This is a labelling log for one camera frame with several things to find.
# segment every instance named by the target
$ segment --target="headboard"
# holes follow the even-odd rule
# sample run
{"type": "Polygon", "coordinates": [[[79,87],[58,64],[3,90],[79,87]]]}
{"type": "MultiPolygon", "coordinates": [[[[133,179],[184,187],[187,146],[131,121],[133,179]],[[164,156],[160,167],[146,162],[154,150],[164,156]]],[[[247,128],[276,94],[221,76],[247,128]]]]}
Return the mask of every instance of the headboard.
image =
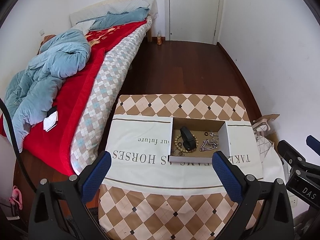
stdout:
{"type": "Polygon", "coordinates": [[[152,19],[156,18],[158,13],[156,0],[105,0],[70,14],[70,20],[72,26],[75,26],[80,21],[105,16],[108,12],[114,14],[131,12],[139,7],[149,8],[149,15],[152,19]]]}

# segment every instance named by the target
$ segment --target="orange bottle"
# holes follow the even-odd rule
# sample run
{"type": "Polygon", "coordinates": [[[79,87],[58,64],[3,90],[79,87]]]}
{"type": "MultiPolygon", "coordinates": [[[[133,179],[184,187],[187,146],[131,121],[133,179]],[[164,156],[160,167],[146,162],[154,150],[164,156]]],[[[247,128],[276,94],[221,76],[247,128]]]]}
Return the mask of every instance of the orange bottle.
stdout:
{"type": "Polygon", "coordinates": [[[158,44],[158,45],[161,45],[161,44],[162,44],[160,31],[158,31],[158,35],[157,35],[157,44],[158,44]]]}

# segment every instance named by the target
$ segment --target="bed leg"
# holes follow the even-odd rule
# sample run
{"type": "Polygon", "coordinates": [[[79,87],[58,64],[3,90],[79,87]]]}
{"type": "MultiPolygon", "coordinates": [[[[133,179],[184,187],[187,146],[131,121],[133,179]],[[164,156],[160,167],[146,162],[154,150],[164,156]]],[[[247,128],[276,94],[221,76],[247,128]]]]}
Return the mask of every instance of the bed leg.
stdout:
{"type": "Polygon", "coordinates": [[[147,31],[147,39],[148,39],[148,42],[152,42],[152,31],[151,31],[151,28],[147,31]]]}

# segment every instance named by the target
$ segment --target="white door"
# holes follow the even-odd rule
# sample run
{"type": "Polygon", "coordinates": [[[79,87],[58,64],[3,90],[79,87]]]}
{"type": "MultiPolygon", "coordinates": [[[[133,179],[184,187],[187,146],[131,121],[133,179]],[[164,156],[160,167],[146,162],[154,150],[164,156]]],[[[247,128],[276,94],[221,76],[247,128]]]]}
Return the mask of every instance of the white door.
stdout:
{"type": "Polygon", "coordinates": [[[213,42],[219,0],[170,0],[170,40],[213,42]]]}

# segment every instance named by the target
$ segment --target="wooden bead bracelet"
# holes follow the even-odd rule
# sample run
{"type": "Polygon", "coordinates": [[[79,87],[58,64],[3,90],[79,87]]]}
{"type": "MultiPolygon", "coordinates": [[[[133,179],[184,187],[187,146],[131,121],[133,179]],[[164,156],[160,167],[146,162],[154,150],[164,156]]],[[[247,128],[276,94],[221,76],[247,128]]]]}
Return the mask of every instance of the wooden bead bracelet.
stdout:
{"type": "MultiPolygon", "coordinates": [[[[195,141],[196,141],[196,146],[198,147],[198,139],[197,139],[197,137],[193,134],[192,135],[194,138],[195,138],[195,141]]],[[[191,153],[191,152],[193,152],[193,151],[195,151],[196,149],[193,149],[193,150],[191,150],[191,151],[187,151],[186,149],[182,149],[182,147],[180,147],[179,145],[178,145],[178,139],[179,138],[181,138],[181,134],[179,134],[175,139],[174,139],[174,145],[175,145],[175,147],[181,152],[181,153],[191,153]]]]}

